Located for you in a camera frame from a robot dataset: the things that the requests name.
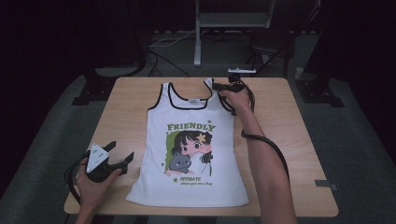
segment white device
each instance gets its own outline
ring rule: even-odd
[[[92,144],[90,159],[88,160],[87,173],[89,174],[94,170],[100,163],[105,161],[109,157],[108,152],[95,143]]]
[[[246,69],[239,69],[239,68],[236,68],[236,69],[229,68],[228,72],[229,73],[256,73],[256,69],[246,70]]]

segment white cable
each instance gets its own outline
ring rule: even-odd
[[[180,41],[180,40],[182,40],[182,39],[184,39],[184,38],[187,38],[187,37],[188,37],[192,32],[194,32],[194,31],[195,31],[195,29],[193,29],[192,31],[190,31],[188,34],[182,36],[181,38],[165,38],[165,39],[161,39],[161,40],[155,42],[154,44],[150,45],[149,47],[162,48],[162,47],[169,47],[169,46],[172,46],[172,45],[176,44],[178,41]],[[156,44],[161,43],[161,42],[163,42],[163,41],[165,41],[165,40],[176,40],[176,41],[174,41],[173,43],[170,43],[170,44],[168,44],[168,45],[156,46]]]

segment hand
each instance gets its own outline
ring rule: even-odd
[[[239,92],[233,91],[219,91],[221,96],[227,97],[230,104],[235,108],[236,111],[241,109],[250,108],[250,99],[248,97],[248,90],[246,88]]]
[[[78,168],[77,185],[81,197],[81,208],[87,208],[94,211],[105,198],[105,193],[110,188],[111,183],[120,175],[121,169],[115,170],[111,175],[102,183],[92,182],[85,173],[87,167],[87,158],[81,161]]]

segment anime girl print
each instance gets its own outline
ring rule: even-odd
[[[212,134],[200,131],[181,131],[168,134],[167,142],[173,140],[168,148],[166,175],[212,175],[211,160]]]

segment green background print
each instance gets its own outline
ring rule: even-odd
[[[173,158],[172,148],[175,146],[175,137],[180,131],[168,133],[166,135],[166,158],[165,158],[165,171],[169,169],[169,163]]]

